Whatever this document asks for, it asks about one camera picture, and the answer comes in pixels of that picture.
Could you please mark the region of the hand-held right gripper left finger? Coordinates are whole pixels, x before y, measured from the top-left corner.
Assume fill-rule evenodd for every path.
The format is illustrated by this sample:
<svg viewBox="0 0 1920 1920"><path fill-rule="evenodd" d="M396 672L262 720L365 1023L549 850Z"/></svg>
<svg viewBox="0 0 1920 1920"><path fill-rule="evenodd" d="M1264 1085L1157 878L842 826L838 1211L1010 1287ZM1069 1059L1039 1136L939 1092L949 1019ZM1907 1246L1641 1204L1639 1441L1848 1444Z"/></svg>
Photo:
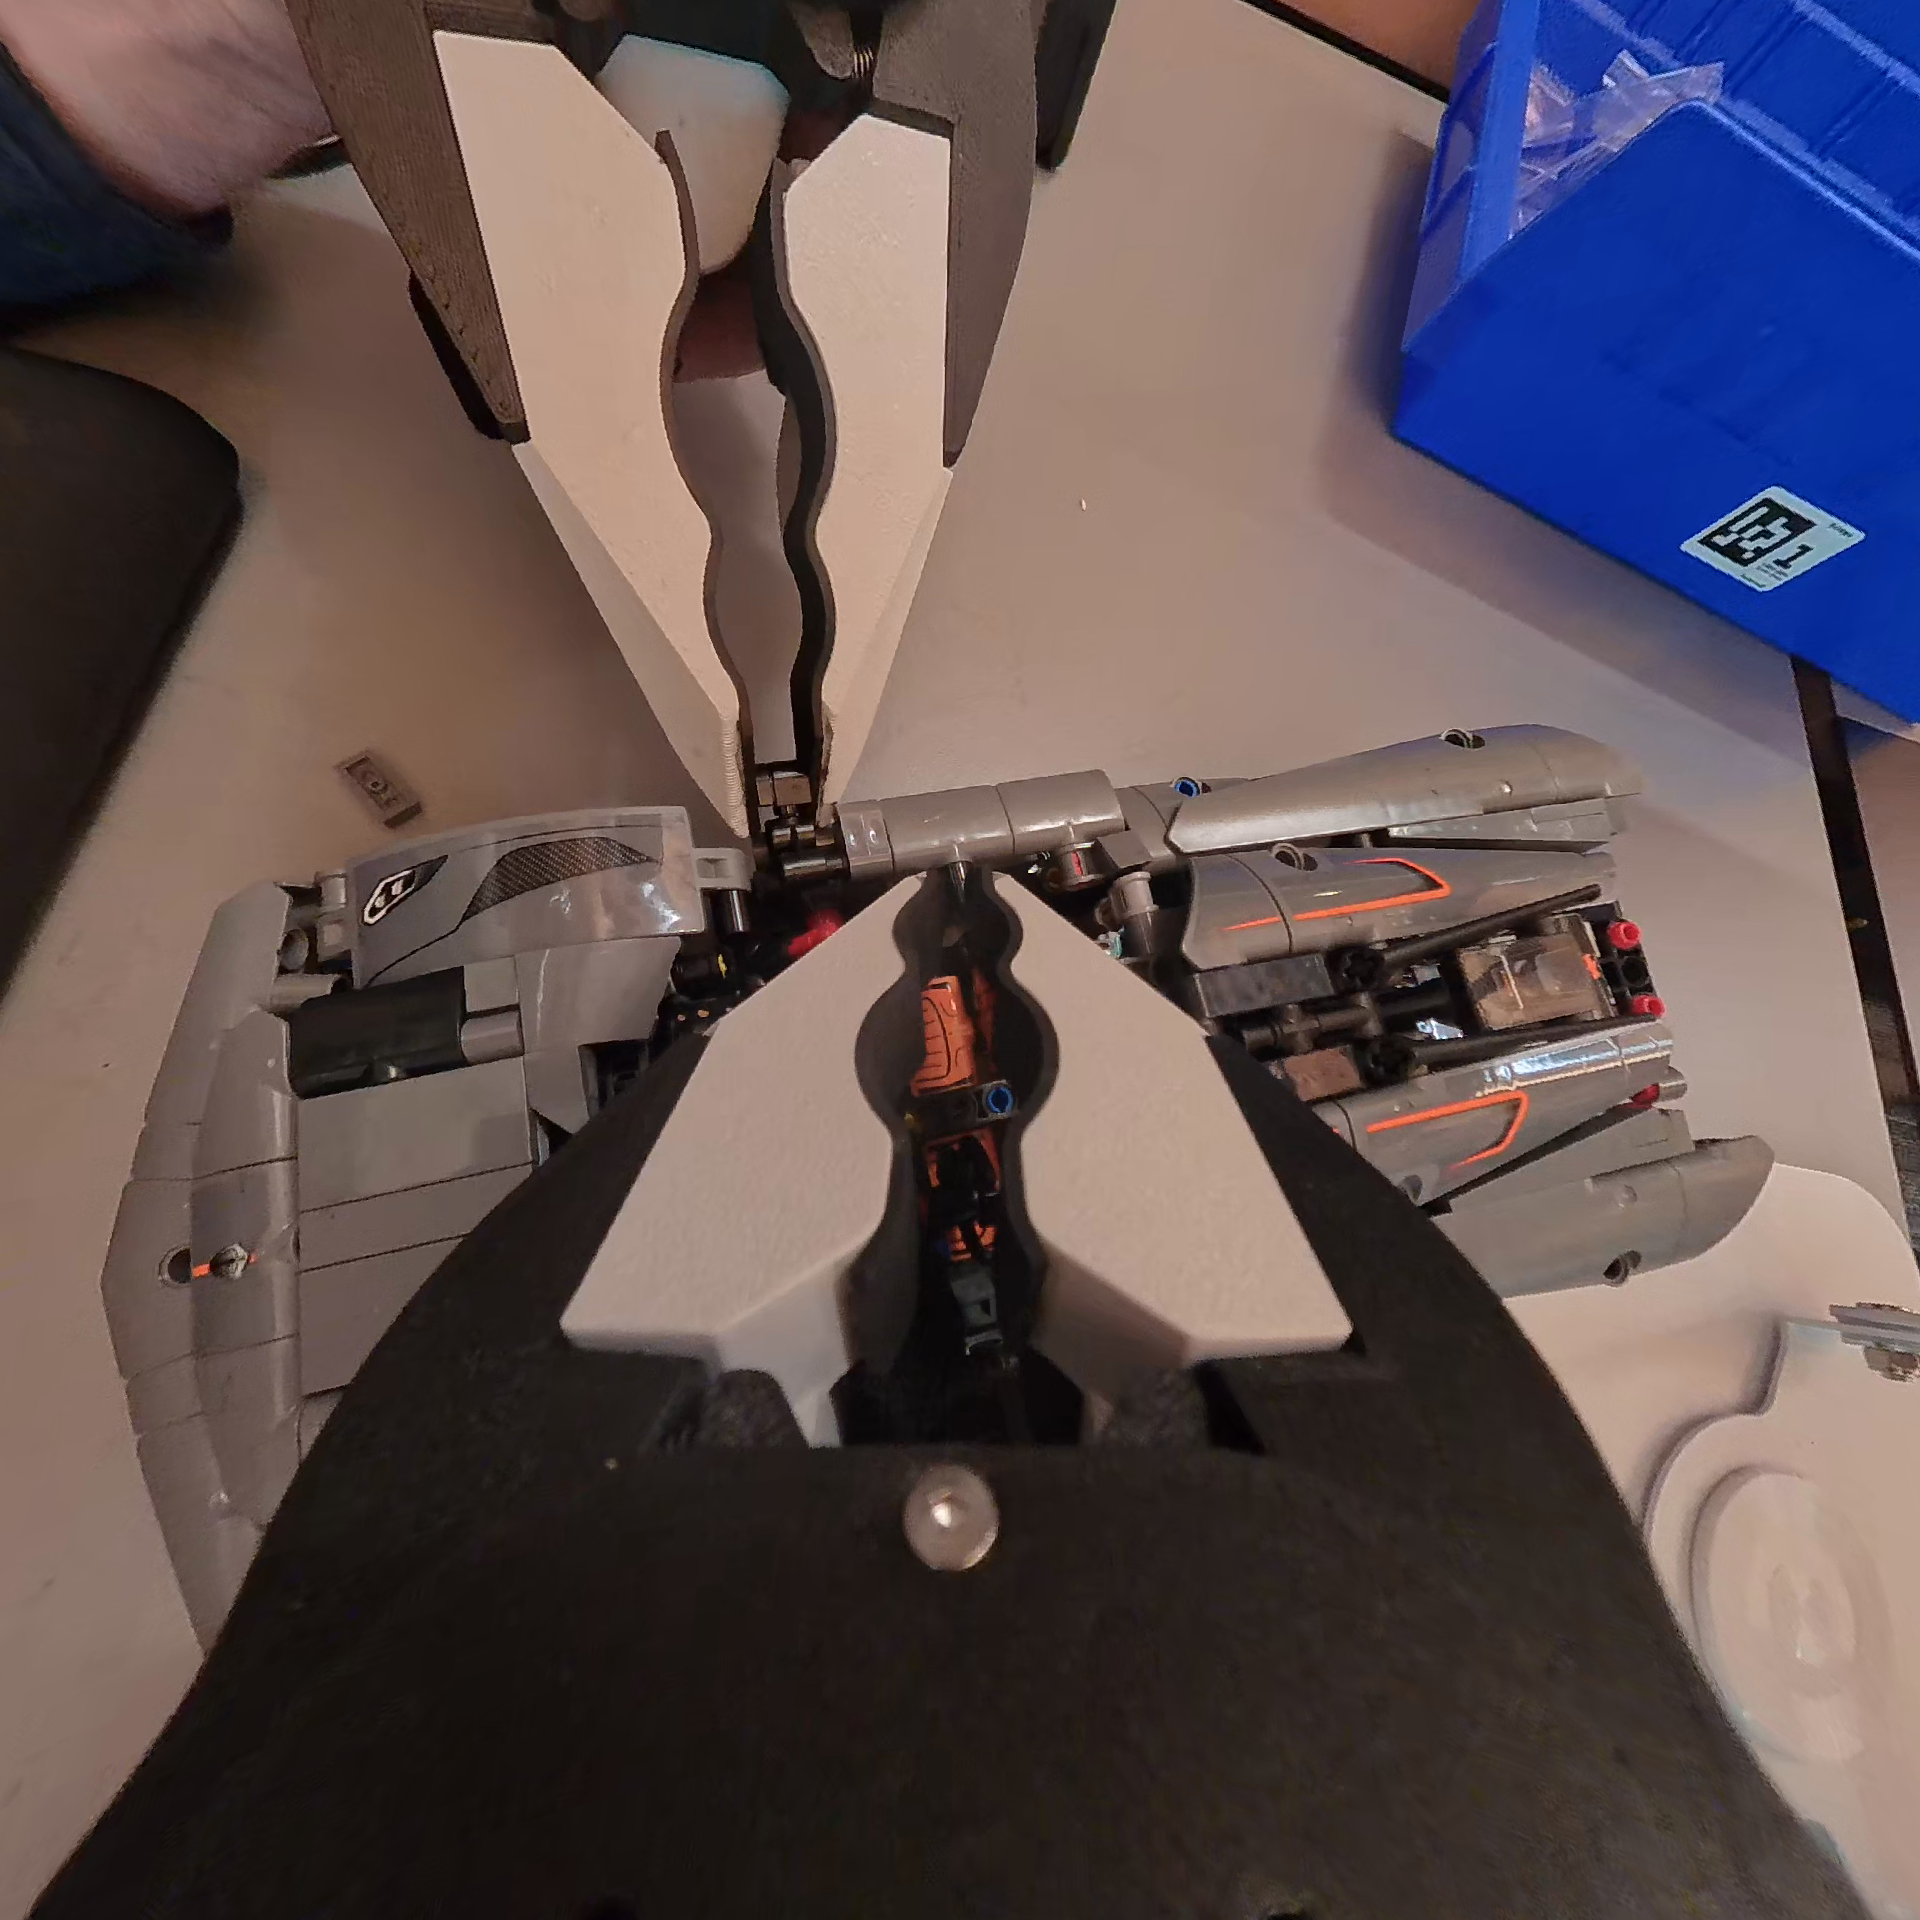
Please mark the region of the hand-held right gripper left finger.
<svg viewBox="0 0 1920 1920"><path fill-rule="evenodd" d="M857 1042L907 979L920 888L900 878L719 1023L565 1308L575 1346L766 1375L810 1444L838 1444L849 1281L893 1179Z"/></svg>

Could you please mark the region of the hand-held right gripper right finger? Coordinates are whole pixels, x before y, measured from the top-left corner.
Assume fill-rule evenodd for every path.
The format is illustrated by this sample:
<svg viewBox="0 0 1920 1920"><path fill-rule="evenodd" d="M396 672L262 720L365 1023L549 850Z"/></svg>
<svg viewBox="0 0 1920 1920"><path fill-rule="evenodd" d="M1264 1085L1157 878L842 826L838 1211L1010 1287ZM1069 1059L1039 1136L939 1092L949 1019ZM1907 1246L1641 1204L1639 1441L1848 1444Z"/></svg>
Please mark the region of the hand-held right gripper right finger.
<svg viewBox="0 0 1920 1920"><path fill-rule="evenodd" d="M1045 1027L1017 1152L1045 1258L1031 1343L1093 1438L1154 1375L1353 1336L1205 1031L1010 877L1010 979Z"/></svg>

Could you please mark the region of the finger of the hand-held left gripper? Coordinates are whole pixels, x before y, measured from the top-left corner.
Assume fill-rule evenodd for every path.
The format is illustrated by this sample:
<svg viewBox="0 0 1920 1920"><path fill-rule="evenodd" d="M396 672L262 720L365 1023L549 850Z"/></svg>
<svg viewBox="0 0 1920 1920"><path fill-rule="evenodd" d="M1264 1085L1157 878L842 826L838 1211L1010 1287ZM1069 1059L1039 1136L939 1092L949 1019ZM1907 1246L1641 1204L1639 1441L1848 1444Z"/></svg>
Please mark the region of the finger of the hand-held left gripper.
<svg viewBox="0 0 1920 1920"><path fill-rule="evenodd" d="M852 788L949 497L949 136L873 112L775 164L765 355L795 423L783 544L801 599L795 744Z"/></svg>
<svg viewBox="0 0 1920 1920"><path fill-rule="evenodd" d="M435 41L527 421L519 464L671 746L749 837L743 695L708 619L713 530L671 425L701 279L679 163L556 46Z"/></svg>

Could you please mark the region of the grey orange lego car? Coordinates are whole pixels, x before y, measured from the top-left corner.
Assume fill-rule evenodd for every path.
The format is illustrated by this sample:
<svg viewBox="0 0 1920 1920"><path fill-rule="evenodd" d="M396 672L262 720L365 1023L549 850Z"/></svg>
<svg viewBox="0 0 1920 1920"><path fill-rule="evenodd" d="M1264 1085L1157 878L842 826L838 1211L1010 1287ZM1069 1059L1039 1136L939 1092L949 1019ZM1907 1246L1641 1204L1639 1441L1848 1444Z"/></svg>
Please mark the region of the grey orange lego car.
<svg viewBox="0 0 1920 1920"><path fill-rule="evenodd" d="M846 1283L836 1444L1078 1444L1035 1346L1020 1133L1045 1019L1006 877L1328 1125L1506 1299L1714 1251L1774 1167L1694 1140L1620 909L1639 772L1581 732L1452 730L1254 780L1069 772L823 806L783 885L681 806L440 832L214 914L102 1292L187 1618L220 1637L300 1463L420 1289L639 1082L900 881L904 980L857 1040L891 1135Z"/></svg>

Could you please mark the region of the person's left forearm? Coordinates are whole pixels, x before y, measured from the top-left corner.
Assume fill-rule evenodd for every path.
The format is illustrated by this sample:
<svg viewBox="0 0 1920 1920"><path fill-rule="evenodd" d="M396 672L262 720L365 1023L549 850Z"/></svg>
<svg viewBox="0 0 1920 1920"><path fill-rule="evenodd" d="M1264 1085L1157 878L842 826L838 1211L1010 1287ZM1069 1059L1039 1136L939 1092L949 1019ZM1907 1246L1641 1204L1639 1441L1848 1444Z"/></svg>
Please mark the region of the person's left forearm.
<svg viewBox="0 0 1920 1920"><path fill-rule="evenodd" d="M280 3L7 3L5 323L194 276L331 136Z"/></svg>

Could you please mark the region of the person's left hand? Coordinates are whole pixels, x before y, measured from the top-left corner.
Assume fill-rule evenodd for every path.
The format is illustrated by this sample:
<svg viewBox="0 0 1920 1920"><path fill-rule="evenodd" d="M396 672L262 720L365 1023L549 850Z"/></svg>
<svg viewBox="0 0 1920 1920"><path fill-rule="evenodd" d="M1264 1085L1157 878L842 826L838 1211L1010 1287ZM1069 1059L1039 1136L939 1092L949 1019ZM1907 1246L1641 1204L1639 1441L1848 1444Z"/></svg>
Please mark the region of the person's left hand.
<svg viewBox="0 0 1920 1920"><path fill-rule="evenodd" d="M746 263L734 261L698 280L675 359L675 382L711 382L766 375L758 336L753 279ZM779 375L766 375L779 392Z"/></svg>

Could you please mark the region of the black power bank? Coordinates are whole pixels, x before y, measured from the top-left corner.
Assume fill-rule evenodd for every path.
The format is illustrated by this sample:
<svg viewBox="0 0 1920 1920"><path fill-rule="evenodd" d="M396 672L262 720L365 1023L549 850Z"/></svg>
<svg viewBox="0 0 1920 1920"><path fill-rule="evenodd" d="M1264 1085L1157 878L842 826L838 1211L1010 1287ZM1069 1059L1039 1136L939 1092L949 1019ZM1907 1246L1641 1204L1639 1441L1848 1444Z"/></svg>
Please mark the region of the black power bank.
<svg viewBox="0 0 1920 1920"><path fill-rule="evenodd" d="M1048 175L1069 161L1117 7L1114 0L1031 5L1037 164Z"/></svg>

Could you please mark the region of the white book stand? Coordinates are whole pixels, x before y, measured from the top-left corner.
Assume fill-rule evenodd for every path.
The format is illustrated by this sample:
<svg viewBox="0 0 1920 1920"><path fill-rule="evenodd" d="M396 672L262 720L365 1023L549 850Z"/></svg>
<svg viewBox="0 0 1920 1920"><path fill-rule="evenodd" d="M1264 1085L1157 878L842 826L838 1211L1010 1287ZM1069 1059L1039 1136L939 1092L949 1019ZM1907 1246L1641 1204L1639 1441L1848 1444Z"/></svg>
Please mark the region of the white book stand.
<svg viewBox="0 0 1920 1920"><path fill-rule="evenodd" d="M1857 1185L1772 1168L1706 1255L1510 1312L1597 1442L1705 1672L1877 1916L1919 1911L1919 1384L1834 1308L1917 1312Z"/></svg>

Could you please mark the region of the blue storage bin white tag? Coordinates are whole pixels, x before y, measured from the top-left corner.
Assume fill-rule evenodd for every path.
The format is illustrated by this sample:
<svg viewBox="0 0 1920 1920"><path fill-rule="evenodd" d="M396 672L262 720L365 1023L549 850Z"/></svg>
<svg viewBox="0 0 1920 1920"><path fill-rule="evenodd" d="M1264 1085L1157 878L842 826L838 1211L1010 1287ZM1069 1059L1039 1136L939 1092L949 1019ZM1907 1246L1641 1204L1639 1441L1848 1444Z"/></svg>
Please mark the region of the blue storage bin white tag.
<svg viewBox="0 0 1920 1920"><path fill-rule="evenodd" d="M1394 433L1917 723L1919 9L1482 5Z"/></svg>

